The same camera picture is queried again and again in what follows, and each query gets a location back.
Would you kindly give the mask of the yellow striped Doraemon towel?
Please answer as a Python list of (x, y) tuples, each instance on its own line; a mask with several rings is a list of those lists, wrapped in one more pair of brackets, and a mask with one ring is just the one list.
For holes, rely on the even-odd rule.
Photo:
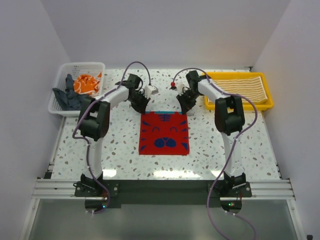
[(225, 92), (242, 95), (254, 104), (262, 104), (268, 99), (260, 76), (239, 79), (214, 79), (213, 81)]

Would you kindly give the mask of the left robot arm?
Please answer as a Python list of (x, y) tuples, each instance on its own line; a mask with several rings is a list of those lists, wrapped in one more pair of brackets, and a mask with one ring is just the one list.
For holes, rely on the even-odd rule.
[(80, 131), (80, 139), (86, 142), (85, 170), (80, 182), (86, 186), (87, 192), (92, 196), (103, 193), (103, 169), (101, 164), (102, 144), (110, 126), (110, 113), (113, 107), (121, 102), (129, 101), (131, 107), (138, 113), (146, 112), (151, 95), (158, 89), (150, 84), (140, 88), (142, 79), (130, 74), (127, 80), (115, 84), (115, 87), (103, 95), (86, 97), (81, 106), (78, 123), (73, 133)]

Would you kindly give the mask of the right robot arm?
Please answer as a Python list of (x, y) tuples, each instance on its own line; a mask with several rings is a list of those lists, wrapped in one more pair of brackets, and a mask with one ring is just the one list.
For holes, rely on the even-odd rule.
[(199, 96), (206, 96), (214, 102), (214, 123), (221, 133), (225, 150), (226, 166), (223, 170), (223, 192), (227, 196), (235, 196), (241, 186), (246, 184), (245, 170), (241, 163), (241, 150), (234, 143), (243, 130), (245, 116), (242, 98), (230, 94), (216, 85), (206, 74), (199, 75), (196, 70), (186, 74), (188, 86), (177, 84), (176, 96), (181, 113), (186, 114), (197, 102)]

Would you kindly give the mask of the red patterned towel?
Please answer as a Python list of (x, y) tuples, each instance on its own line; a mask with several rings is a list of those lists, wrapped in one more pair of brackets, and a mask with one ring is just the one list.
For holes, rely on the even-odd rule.
[(187, 116), (176, 111), (150, 111), (142, 114), (138, 152), (140, 155), (188, 155)]

